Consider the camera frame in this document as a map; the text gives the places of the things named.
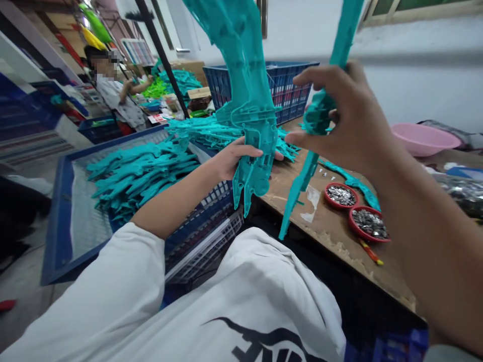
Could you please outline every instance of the wooden table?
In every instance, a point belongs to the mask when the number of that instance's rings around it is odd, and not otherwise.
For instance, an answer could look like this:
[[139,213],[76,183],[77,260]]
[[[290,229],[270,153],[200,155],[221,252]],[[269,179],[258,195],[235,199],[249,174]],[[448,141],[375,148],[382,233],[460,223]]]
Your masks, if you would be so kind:
[[[287,131],[299,130],[299,123],[302,118],[297,118],[286,123],[283,128]],[[270,181],[270,190],[262,197],[268,205],[283,215],[287,202],[290,187],[293,180],[300,174],[303,163],[307,156],[306,150],[301,150],[295,163],[279,163],[280,173],[273,173]],[[446,162],[456,162],[468,167],[483,168],[483,158],[465,152],[447,150],[439,154],[420,160],[424,164],[436,163],[439,169]],[[365,177],[354,172],[354,176],[368,185],[372,191],[374,188]],[[401,304],[416,312],[416,298],[405,284],[401,272],[395,261],[393,253],[393,243],[372,243],[371,248],[384,262],[384,266],[377,266],[362,249],[355,235],[350,231],[347,223],[347,213],[336,211],[327,205],[324,199],[324,190],[331,182],[344,183],[345,179],[339,174],[317,166],[315,175],[310,180],[309,185],[320,192],[320,199],[317,203],[313,221],[308,222],[302,216],[314,212],[314,206],[307,199],[307,193],[301,193],[299,200],[304,205],[296,204],[290,221],[305,231],[309,236],[322,244],[325,248],[333,252],[344,262],[352,266],[360,274],[381,287],[384,291],[398,300]],[[365,202],[359,193],[361,202]]]

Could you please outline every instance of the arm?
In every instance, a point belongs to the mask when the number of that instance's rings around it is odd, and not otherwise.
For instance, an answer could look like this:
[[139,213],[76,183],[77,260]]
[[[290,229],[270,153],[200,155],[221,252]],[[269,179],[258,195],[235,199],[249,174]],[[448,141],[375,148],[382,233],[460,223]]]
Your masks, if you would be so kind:
[[375,186],[408,286],[443,337],[483,355],[483,233],[394,139],[362,68],[309,68],[294,84],[314,83],[335,99],[329,136],[297,132],[285,140],[364,174]]
[[119,93],[119,104],[123,105],[126,103],[127,95],[130,94],[132,89],[132,79],[127,79],[123,85],[121,93]]
[[[242,156],[262,155],[261,150],[244,145],[244,141],[244,137],[238,139],[177,184],[149,200],[131,221],[141,229],[166,239],[218,183],[233,179]],[[277,153],[276,158],[282,159],[283,156]]]
[[150,76],[147,77],[146,82],[144,82],[143,84],[138,84],[138,85],[135,85],[134,87],[132,87],[131,90],[130,90],[130,93],[132,95],[142,93],[151,86],[152,82],[153,82],[153,77],[152,77],[152,75],[150,75]]
[[[219,182],[233,179],[245,155],[262,152],[244,145],[242,137],[146,203],[2,357],[69,359],[90,353],[86,345],[118,343],[157,313],[164,294],[164,239]],[[275,157],[283,159],[279,153]]]

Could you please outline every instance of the window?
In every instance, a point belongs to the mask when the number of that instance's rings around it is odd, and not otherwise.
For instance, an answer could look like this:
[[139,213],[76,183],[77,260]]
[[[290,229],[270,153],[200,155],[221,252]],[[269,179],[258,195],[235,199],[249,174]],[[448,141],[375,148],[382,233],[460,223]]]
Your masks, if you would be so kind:
[[483,0],[370,0],[363,26],[483,13]]

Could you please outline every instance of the black print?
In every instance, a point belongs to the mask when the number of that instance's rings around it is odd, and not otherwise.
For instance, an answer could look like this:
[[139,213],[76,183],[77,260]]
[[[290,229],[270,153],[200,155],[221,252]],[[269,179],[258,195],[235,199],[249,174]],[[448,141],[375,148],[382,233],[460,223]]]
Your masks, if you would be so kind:
[[[205,324],[216,320],[225,322],[230,329],[240,333],[245,341],[252,343],[246,352],[243,352],[239,347],[235,347],[231,352],[240,362],[255,362],[260,353],[262,353],[262,362],[270,362],[272,361],[273,352],[271,349],[265,348],[265,346],[274,346],[283,341],[289,341],[298,346],[303,351],[303,355],[307,362],[327,362],[323,358],[309,354],[305,350],[300,337],[288,329],[277,328],[270,333],[261,333],[253,329],[242,327],[226,317],[215,318],[206,322]],[[279,350],[277,362],[285,362],[287,360],[288,353],[288,349]],[[300,361],[302,361],[302,357],[295,351],[290,351],[288,362]]]

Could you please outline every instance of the yellow object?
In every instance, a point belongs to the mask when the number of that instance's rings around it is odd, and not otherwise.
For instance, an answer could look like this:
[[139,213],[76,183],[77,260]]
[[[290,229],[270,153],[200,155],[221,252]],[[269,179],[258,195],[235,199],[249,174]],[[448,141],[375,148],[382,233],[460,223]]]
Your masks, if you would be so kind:
[[86,39],[87,43],[90,46],[93,46],[99,50],[107,50],[106,46],[104,43],[102,43],[96,36],[89,31],[89,29],[86,29],[85,27],[82,27],[82,33],[84,34],[84,38]]

